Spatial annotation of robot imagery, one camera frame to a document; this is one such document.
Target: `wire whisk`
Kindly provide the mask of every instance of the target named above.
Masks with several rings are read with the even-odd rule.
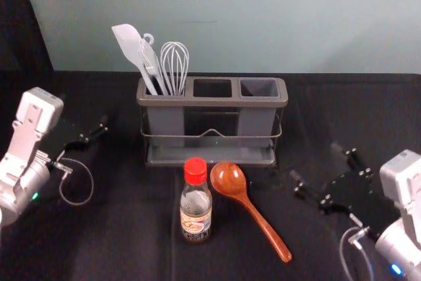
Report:
[[[189,68],[187,48],[180,42],[166,42],[161,47],[160,62],[160,74],[165,79],[170,95],[183,95]]]

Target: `light blue wall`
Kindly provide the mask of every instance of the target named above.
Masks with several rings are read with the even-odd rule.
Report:
[[[134,70],[111,32],[178,40],[192,72],[421,72],[421,0],[31,0],[57,70]]]

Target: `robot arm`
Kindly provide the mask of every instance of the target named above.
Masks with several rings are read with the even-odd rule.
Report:
[[[49,179],[48,154],[37,150],[39,142],[52,129],[63,108],[63,101],[32,88],[23,93],[13,121],[13,137],[0,161],[1,225],[13,223]]]
[[[380,178],[401,218],[383,232],[376,249],[407,280],[421,280],[421,155],[404,150],[381,167]]]

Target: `utensil holder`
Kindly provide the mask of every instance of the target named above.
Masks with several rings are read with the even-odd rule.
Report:
[[[208,163],[274,164],[287,101],[280,78],[187,77],[183,96],[150,95],[141,79],[146,162],[182,165],[202,156]]]

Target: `black table surface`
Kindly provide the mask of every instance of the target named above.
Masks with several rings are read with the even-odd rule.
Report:
[[[87,151],[69,153],[95,179],[92,200],[71,207],[58,195],[60,172],[19,220],[1,231],[2,280],[346,280],[338,253],[346,215],[323,215],[293,196],[291,169],[315,187],[347,170],[330,149],[333,141],[357,147],[376,171],[404,149],[421,152],[421,81],[418,75],[279,74],[289,103],[278,164],[244,168],[249,195],[289,246],[293,260],[280,262],[239,205],[213,192],[212,237],[189,245],[180,235],[182,169],[146,167],[136,103],[138,73],[55,72],[29,78],[0,72],[0,155],[23,91],[39,86],[65,94],[62,116],[82,129],[113,114],[109,134]],[[75,172],[78,194],[89,182]],[[376,280],[398,280],[388,263],[362,240]],[[367,280],[364,261],[345,246],[350,269]]]

